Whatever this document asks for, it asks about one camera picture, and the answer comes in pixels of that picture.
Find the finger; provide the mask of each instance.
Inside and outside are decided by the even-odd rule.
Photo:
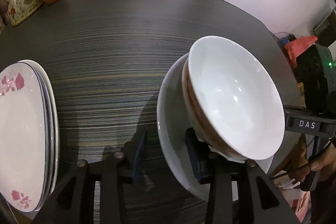
[[[305,143],[305,138],[301,136],[301,138],[297,142],[297,148],[301,153],[306,153],[307,147]]]
[[[298,161],[298,165],[295,166],[295,168],[300,167],[300,166],[303,166],[303,165],[305,165],[305,164],[307,164],[307,163],[308,163],[308,161],[307,161],[306,158],[301,158],[301,159]],[[302,168],[302,169],[299,169],[299,170],[293,172],[293,175],[292,175],[292,176],[293,176],[293,178],[295,178],[296,180],[302,182],[302,181],[305,180],[305,177],[306,177],[306,175],[309,174],[309,172],[310,172],[310,167],[307,166],[307,167],[305,167],[305,168]]]
[[[321,170],[319,181],[327,180],[336,171],[336,164],[329,164]]]
[[[321,155],[319,159],[311,163],[310,168],[312,171],[318,171],[318,170],[321,170],[325,166],[333,164],[335,161],[336,161],[336,149],[334,145],[331,145]]]

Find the round table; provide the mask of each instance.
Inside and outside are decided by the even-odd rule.
[[[206,35],[245,47],[271,75],[284,104],[303,104],[267,28],[223,0],[60,0],[5,28],[0,68],[32,59],[48,73],[60,129],[58,180],[78,159],[101,160],[145,126],[150,135],[142,177],[124,187],[129,223],[200,224],[206,202],[184,190],[169,170],[157,135],[156,104],[168,69]],[[296,140],[297,134],[286,132],[274,161]],[[99,192],[97,185],[96,222]]]

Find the floral plate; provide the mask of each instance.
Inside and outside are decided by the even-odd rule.
[[[48,178],[48,183],[50,183],[50,188],[46,190],[43,194],[43,200],[36,210],[39,210],[44,204],[44,201],[48,196],[54,191],[56,186],[57,174],[58,174],[58,161],[59,161],[59,128],[58,128],[58,116],[56,109],[56,101],[53,92],[53,87],[45,70],[40,64],[33,60],[21,60],[19,62],[26,63],[30,65],[42,78],[42,84],[45,86],[46,90],[44,94],[47,95],[47,112],[51,115],[50,123],[50,160],[49,160],[49,172],[52,172],[52,177]]]
[[[43,93],[25,63],[0,73],[0,192],[16,209],[32,212],[45,184],[46,122]]]

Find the red bag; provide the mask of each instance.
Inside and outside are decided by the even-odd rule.
[[[296,40],[288,42],[285,45],[285,51],[289,58],[289,64],[292,69],[297,67],[296,58],[307,50],[311,45],[317,41],[317,37],[311,35],[309,37],[300,37]]]

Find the pink flower pattern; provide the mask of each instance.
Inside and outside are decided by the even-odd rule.
[[[6,75],[1,79],[0,95],[4,96],[7,92],[20,90],[25,86],[25,80],[20,73],[17,74],[15,80],[13,77],[7,77]]]
[[[29,203],[31,202],[31,199],[29,199],[29,196],[26,196],[21,193],[19,191],[16,190],[12,190],[12,198],[14,201],[20,200],[20,203],[22,205],[25,205],[24,208],[27,209],[29,208]]]

